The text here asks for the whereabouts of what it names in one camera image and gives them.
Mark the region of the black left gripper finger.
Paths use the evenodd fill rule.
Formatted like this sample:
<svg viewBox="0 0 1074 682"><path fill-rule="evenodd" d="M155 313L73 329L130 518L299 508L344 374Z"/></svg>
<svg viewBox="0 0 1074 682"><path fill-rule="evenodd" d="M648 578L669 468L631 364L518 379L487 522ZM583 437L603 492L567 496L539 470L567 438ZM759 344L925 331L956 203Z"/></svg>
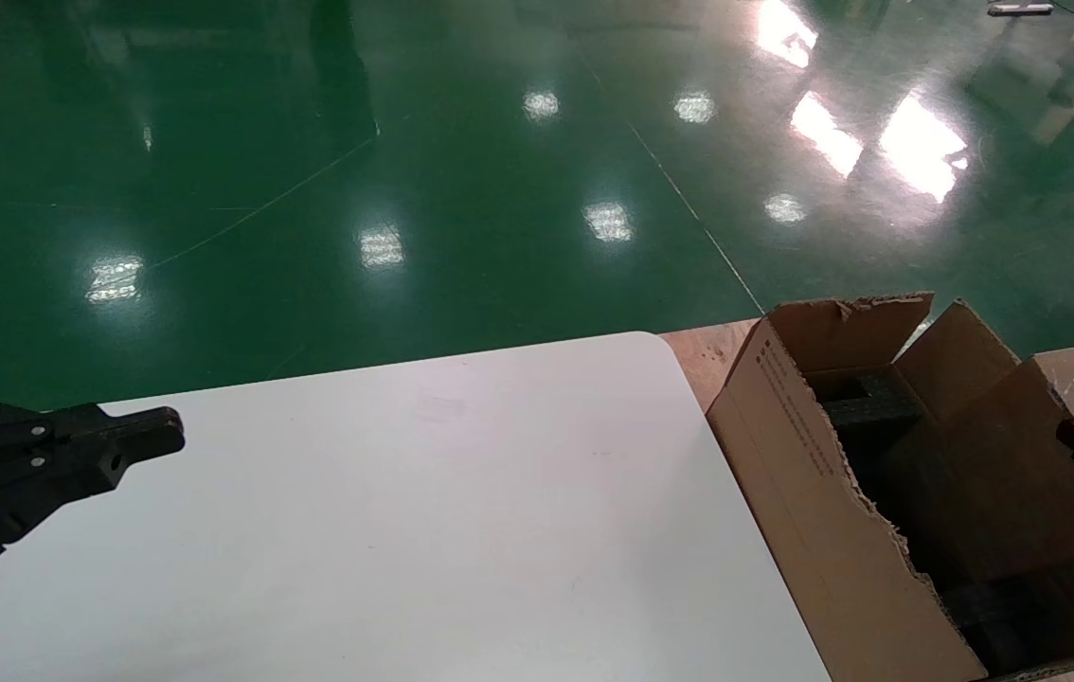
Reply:
<svg viewBox="0 0 1074 682"><path fill-rule="evenodd" d="M50 411L0 403L0 485L50 479L113 489L127 467L185 448L170 407L113 416L96 404Z"/></svg>
<svg viewBox="0 0 1074 682"><path fill-rule="evenodd" d="M115 491L136 463L168 458L182 449L182 445L125 445L96 452L18 455L1 462L0 556L66 505Z"/></svg>

